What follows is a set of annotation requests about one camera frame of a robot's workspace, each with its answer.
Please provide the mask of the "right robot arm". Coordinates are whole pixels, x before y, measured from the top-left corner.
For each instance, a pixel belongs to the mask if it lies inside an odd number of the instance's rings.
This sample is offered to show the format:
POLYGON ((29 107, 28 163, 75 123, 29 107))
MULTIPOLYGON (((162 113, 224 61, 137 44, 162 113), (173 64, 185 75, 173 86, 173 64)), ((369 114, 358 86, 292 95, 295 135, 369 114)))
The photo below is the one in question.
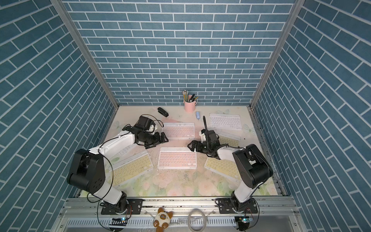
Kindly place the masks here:
POLYGON ((231 195, 231 205, 236 212, 246 210, 253 193, 273 175, 272 167, 254 144, 236 148, 219 142, 210 144, 207 141, 193 140, 187 147, 208 157, 229 160, 236 164, 242 179, 231 195))

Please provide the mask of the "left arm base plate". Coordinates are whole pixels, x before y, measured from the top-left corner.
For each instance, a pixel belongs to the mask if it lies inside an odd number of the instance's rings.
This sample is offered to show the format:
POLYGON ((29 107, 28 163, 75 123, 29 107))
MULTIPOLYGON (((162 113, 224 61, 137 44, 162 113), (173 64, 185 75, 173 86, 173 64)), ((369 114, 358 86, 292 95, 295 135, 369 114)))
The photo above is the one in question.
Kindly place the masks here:
POLYGON ((102 207, 102 215, 139 215, 142 210, 143 199, 121 199, 116 205, 112 205, 108 202, 102 201, 100 206, 102 207))

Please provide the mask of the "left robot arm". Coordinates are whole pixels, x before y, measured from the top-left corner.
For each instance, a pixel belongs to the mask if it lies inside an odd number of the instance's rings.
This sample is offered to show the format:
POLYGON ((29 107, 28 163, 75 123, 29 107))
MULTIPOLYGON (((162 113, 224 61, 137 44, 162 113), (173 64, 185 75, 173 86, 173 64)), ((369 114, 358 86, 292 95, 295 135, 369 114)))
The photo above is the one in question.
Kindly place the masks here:
POLYGON ((118 152, 133 144, 144 146, 145 149, 167 143, 165 133, 146 131, 126 125, 116 137, 107 140, 89 150, 80 149, 75 152, 66 181, 78 189, 104 201, 116 214, 130 210, 126 193, 116 189, 113 181, 108 182, 105 175, 105 164, 118 152))

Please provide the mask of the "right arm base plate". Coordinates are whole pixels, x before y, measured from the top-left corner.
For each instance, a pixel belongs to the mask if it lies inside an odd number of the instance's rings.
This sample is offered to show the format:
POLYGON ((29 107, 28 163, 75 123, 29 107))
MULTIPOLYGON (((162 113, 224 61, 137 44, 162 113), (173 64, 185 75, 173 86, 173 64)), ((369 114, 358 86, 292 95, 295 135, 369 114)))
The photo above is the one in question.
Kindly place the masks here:
POLYGON ((220 214, 258 213, 258 205, 254 199, 240 203, 236 198, 216 198, 214 200, 220 214))

